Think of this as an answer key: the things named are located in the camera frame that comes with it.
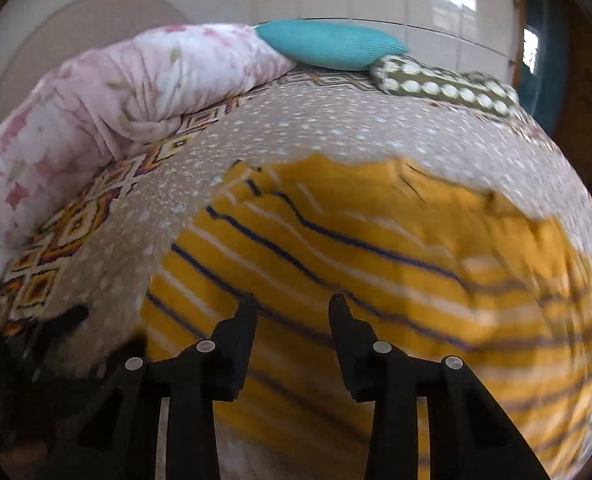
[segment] turquoise cushion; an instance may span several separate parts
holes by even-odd
[[[336,70],[368,70],[383,56],[407,48],[375,28],[314,20],[282,20],[259,25],[256,33],[283,56]]]

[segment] pink and white blanket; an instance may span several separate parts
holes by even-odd
[[[249,25],[172,25],[49,72],[0,125],[0,269],[99,168],[294,65]]]

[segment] round metal pin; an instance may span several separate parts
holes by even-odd
[[[140,357],[130,357],[125,361],[125,368],[130,371],[138,370],[142,366],[142,359]]]
[[[460,357],[450,355],[445,359],[445,365],[447,365],[452,370],[460,370],[460,368],[462,368],[463,362]]]
[[[376,341],[374,343],[373,349],[379,354],[388,354],[391,352],[391,345],[386,341]]]
[[[215,348],[216,348],[216,344],[211,339],[205,339],[203,341],[200,341],[198,343],[198,345],[196,345],[196,349],[202,354],[206,354],[208,352],[211,352]]]

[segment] green polka dot pillow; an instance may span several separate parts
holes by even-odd
[[[446,101],[499,117],[512,115],[518,107],[515,89],[480,72],[459,74],[407,56],[384,56],[370,72],[385,94]]]

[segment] yellow striped cloth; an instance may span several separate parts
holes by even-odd
[[[216,413],[328,478],[362,477],[373,413],[341,379],[335,292],[408,354],[461,356],[551,476],[578,455],[592,409],[592,277],[555,218],[531,220],[408,160],[239,162],[152,279],[151,358],[209,335],[244,292],[261,305],[247,382]],[[426,479],[422,399],[419,436]]]

